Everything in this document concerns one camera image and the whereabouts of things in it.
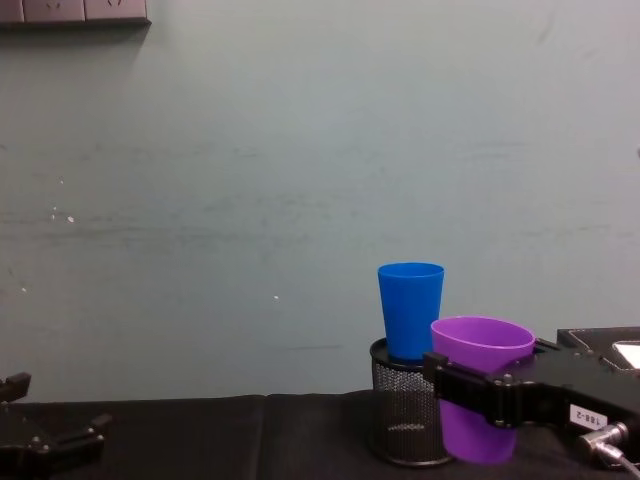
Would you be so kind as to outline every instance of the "light blue wall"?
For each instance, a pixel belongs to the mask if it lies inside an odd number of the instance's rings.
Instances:
[[[0,36],[32,399],[366,388],[394,260],[447,267],[445,315],[638,323],[637,1],[149,7],[146,38]]]

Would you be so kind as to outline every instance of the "mesh pen holder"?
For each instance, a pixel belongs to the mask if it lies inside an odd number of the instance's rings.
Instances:
[[[386,339],[371,345],[373,428],[370,443],[383,459],[428,467],[451,460],[442,443],[440,409],[422,362],[389,356]]]

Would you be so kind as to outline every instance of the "electrical outlet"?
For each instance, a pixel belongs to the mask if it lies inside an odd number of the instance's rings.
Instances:
[[[0,23],[24,22],[22,0],[0,0]]]
[[[27,23],[83,21],[84,2],[83,0],[24,0],[24,17]]]
[[[85,0],[84,4],[87,20],[147,18],[145,0]]]

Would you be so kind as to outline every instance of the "plastic cup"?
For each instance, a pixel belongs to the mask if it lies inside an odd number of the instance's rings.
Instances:
[[[536,340],[525,327],[488,317],[443,318],[431,325],[431,331],[436,353],[487,373],[533,353]],[[440,400],[440,417],[444,446],[454,457],[495,464],[513,455],[515,430],[496,428],[483,415],[445,400]]]
[[[432,350],[431,323],[440,316],[444,268],[392,263],[378,269],[387,347],[392,357],[419,361]]]

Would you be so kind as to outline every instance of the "black tablecloth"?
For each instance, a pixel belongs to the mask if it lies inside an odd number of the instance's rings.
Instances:
[[[20,405],[52,432],[110,413],[104,457],[60,479],[500,480],[631,478],[591,470],[544,428],[519,432],[513,460],[479,467],[453,462],[433,469],[389,465],[366,444],[369,392],[271,395],[212,400]]]

